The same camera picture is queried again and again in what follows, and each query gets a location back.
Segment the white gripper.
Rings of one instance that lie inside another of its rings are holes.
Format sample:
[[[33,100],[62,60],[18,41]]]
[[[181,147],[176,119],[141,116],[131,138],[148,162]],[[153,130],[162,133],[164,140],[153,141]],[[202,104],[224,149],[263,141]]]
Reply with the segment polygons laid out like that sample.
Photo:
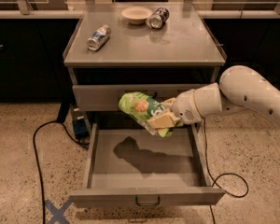
[[[172,111],[165,111],[147,120],[147,125],[153,129],[172,128],[179,121],[190,125],[203,120],[195,104],[194,90],[180,93],[176,98],[170,98],[161,102],[165,108],[172,108]]]

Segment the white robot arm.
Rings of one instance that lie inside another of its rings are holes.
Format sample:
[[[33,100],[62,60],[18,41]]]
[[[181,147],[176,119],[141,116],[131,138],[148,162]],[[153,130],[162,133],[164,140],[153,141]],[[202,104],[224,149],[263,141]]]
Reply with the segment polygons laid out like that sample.
[[[177,123],[194,124],[213,114],[230,114],[248,108],[280,127],[280,90],[255,70],[235,65],[225,70],[219,83],[180,93],[162,103],[165,110],[147,121],[153,129]]]

